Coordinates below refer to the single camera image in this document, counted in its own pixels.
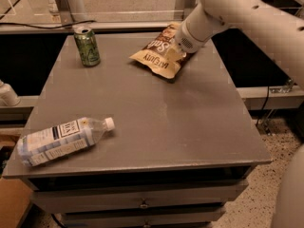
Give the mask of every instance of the drawer handle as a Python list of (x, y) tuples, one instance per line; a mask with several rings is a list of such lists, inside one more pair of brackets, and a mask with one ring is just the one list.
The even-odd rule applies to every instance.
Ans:
[(152, 226), (149, 225), (148, 221), (145, 222), (145, 225), (142, 228), (151, 228)]
[(140, 205), (141, 209), (147, 209), (149, 207), (149, 204), (145, 202), (145, 200), (142, 201), (142, 204)]

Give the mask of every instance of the table top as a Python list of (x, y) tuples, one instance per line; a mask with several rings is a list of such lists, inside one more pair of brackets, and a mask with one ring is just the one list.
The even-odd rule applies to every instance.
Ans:
[(87, 151), (25, 167), (13, 152), (6, 178), (182, 170), (270, 162), (212, 41), (168, 83), (129, 59), (157, 37), (96, 35), (102, 61), (84, 67), (68, 36), (24, 134), (83, 116), (113, 117), (116, 129)]

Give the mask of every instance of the can lid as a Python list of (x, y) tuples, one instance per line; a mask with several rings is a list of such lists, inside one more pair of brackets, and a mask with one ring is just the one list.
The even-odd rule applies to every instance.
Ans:
[(106, 118), (104, 120), (107, 126), (107, 131), (111, 131), (115, 128), (115, 124), (112, 118)]
[(89, 26), (80, 26), (75, 29), (77, 34), (88, 34), (92, 29)]

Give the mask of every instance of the drawer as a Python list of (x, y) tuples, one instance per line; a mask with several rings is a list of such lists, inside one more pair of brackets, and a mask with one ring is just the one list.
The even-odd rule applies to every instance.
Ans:
[[(212, 228), (212, 223), (184, 223), (184, 224), (164, 224), (164, 225), (153, 225), (153, 228)], [(144, 228), (144, 226), (136, 226), (136, 227), (129, 227), (129, 228)]]
[(67, 227), (77, 228), (127, 228), (127, 227), (186, 227), (218, 220), (224, 213), (222, 206), (180, 206), (150, 210), (103, 211), (63, 215)]
[(35, 192), (31, 201), (48, 213), (77, 213), (118, 209), (224, 203), (234, 200), (246, 180), (148, 185), (111, 189)]

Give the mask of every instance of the soda can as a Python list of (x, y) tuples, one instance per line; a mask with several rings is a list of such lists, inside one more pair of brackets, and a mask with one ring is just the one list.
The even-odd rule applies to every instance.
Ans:
[(80, 57), (85, 67), (94, 67), (101, 62), (95, 33), (88, 26), (81, 26), (75, 29), (75, 42)]

